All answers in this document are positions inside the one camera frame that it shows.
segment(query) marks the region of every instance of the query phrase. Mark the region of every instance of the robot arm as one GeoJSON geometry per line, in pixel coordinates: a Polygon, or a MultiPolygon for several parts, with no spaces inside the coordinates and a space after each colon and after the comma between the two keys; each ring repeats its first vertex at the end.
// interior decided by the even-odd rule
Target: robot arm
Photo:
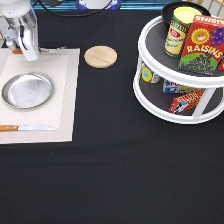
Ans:
{"type": "Polygon", "coordinates": [[[0,0],[0,7],[11,28],[6,45],[11,50],[15,50],[18,45],[28,61],[37,60],[37,17],[30,0],[0,0]]]}

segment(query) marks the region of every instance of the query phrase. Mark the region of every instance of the white paper mat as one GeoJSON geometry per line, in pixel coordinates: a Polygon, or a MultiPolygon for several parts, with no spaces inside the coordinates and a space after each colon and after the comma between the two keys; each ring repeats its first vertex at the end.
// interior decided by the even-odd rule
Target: white paper mat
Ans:
{"type": "Polygon", "coordinates": [[[40,55],[38,61],[28,62],[23,55],[14,55],[8,49],[0,50],[0,88],[15,75],[24,72],[42,72],[55,85],[51,98],[30,109],[16,109],[0,99],[0,125],[49,125],[57,131],[0,132],[0,144],[72,141],[79,49],[59,54],[40,55]]]}

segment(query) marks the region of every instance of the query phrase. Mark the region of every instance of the cardboard box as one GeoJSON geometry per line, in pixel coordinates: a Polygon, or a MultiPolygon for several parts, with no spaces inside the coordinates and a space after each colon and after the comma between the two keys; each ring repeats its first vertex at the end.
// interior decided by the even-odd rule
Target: cardboard box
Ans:
{"type": "Polygon", "coordinates": [[[224,52],[224,19],[196,15],[179,69],[213,75],[224,52]]]}
{"type": "Polygon", "coordinates": [[[198,88],[183,86],[175,82],[164,79],[163,92],[164,93],[191,93],[199,90],[198,88]]]}
{"type": "Polygon", "coordinates": [[[170,112],[173,114],[177,114],[184,110],[188,110],[190,108],[196,107],[204,93],[204,89],[200,89],[193,93],[188,93],[186,95],[174,98],[170,112]]]}

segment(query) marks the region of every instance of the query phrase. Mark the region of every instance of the knife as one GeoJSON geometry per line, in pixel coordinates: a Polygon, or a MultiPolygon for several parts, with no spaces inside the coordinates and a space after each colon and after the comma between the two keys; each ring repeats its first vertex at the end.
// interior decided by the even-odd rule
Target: knife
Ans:
{"type": "Polygon", "coordinates": [[[38,125],[0,125],[0,131],[56,131],[52,126],[38,125]]]}

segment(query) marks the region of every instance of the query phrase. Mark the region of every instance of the red raisins box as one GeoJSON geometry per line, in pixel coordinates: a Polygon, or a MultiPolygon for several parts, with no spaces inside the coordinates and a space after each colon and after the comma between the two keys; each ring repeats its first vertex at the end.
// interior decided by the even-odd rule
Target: red raisins box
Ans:
{"type": "Polygon", "coordinates": [[[224,19],[194,17],[181,55],[179,69],[213,75],[224,52],[224,19]]]}

